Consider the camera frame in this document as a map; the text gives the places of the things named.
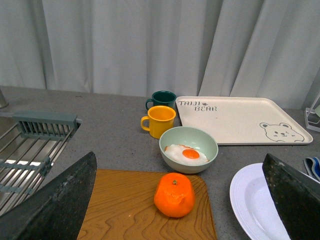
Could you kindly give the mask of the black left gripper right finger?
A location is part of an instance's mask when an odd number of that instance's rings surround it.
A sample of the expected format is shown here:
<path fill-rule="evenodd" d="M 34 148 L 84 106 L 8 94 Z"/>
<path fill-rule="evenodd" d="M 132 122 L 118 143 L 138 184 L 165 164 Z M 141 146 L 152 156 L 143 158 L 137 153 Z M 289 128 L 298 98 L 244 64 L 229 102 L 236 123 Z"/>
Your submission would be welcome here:
<path fill-rule="evenodd" d="M 262 171 L 291 240 L 320 238 L 320 183 L 268 153 Z"/>

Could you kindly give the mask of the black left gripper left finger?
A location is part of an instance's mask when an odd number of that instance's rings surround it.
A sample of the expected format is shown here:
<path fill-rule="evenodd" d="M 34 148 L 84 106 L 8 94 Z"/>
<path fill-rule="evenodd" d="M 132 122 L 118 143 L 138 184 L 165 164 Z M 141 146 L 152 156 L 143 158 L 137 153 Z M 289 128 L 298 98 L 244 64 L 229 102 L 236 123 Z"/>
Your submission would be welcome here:
<path fill-rule="evenodd" d="M 0 217 L 2 240 L 75 240 L 82 227 L 97 172 L 87 153 L 31 197 Z"/>

